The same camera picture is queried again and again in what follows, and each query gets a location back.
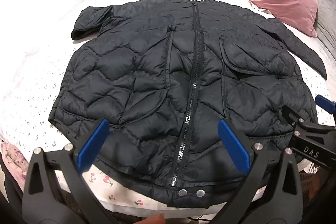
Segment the zipper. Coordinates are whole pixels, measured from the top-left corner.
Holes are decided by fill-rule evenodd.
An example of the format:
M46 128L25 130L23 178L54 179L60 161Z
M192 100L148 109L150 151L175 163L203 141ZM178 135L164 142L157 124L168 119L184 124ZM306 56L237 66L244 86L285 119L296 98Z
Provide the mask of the zipper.
M177 183L177 178L179 176L179 171L181 170L182 167L182 159L185 155L185 150L186 150L186 141L187 138L191 132L191 125L193 122L193 110L194 110L194 101L197 98L197 93L198 93L198 84L200 81L200 74L201 74L201 66L203 63L203 56L202 56L202 49L203 49L203 43L201 39L201 34L199 30L199 18L198 18L198 7L196 6L195 3L193 3L193 10L196 14L196 20L195 20L195 30L196 30L196 47L195 47L195 53L196 53L196 62L194 61L194 71L192 72L192 79L191 79L191 91L190 91L190 96L189 96L189 101L186 109L186 115L184 119L184 126L183 128L183 135L176 159L176 166L174 169L174 173L170 182L170 186L176 186Z

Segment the cable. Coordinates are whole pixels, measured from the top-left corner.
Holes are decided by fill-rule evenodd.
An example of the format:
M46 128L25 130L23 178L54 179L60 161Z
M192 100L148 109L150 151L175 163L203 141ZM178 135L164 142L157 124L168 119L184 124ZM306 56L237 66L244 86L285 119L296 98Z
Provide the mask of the cable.
M208 221L208 222L210 222L211 221L211 219L205 219L205 218L201 218L202 216L200 216L199 218L192 218L192 217L188 217L188 219L190 219L190 220L194 220L194 221L198 221L198 220L201 220L201 221Z

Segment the hanging jacket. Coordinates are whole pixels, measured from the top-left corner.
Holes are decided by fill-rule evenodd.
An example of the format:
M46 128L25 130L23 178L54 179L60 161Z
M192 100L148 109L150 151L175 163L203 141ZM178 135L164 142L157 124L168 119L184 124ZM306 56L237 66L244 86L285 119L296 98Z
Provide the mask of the hanging jacket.
M326 78L324 64L277 19L214 0L141 0L86 8L71 36L97 31L73 54L49 121L76 145L107 119L95 165L170 207L223 203L241 182L221 118L279 150L294 130L283 105L318 121L288 50Z

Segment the metal screw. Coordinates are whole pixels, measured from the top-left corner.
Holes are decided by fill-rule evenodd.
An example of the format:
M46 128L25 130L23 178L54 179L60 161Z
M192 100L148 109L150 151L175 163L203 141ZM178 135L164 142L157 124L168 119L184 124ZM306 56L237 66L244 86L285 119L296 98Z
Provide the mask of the metal screw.
M290 148L286 148L285 152L286 154L291 155L293 153L293 150L291 150Z
M187 192L186 189L181 189L181 190L179 190L178 195L179 195L179 196L185 196L187 193L188 193L188 192Z
M34 149L34 154L39 154L39 153L41 153L41 151L42 151L41 147L35 148Z
M66 151L71 151L72 149L73 149L73 144L71 144L71 143L68 143L65 147L64 147L64 150L66 150Z
M261 143L255 143L255 144L254 144L254 148L255 148L256 150L261 150L261 149L263 149L264 147L263 147L263 145L262 145Z
M196 195L197 195L199 198L201 198L202 196L205 195L205 191L204 191L203 189L200 189L200 190L197 191Z

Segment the robotic arm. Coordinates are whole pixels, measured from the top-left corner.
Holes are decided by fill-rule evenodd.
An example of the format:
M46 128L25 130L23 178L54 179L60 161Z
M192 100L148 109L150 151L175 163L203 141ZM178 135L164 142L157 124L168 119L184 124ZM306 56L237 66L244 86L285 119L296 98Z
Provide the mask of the robotic arm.
M334 115L336 104L317 96L316 104ZM282 115L295 131L288 147L280 152L272 143L253 143L227 119L218 123L222 139L236 168L246 177L236 193L210 224L297 224L302 219L303 200L294 153L327 169L336 167L336 130L304 121L289 107ZM88 171L109 134L109 123L100 119L92 131L62 150L34 150L22 199L27 224L117 224L91 192L81 174ZM273 165L260 200L253 202L268 166ZM62 170L82 216L64 205L54 170Z

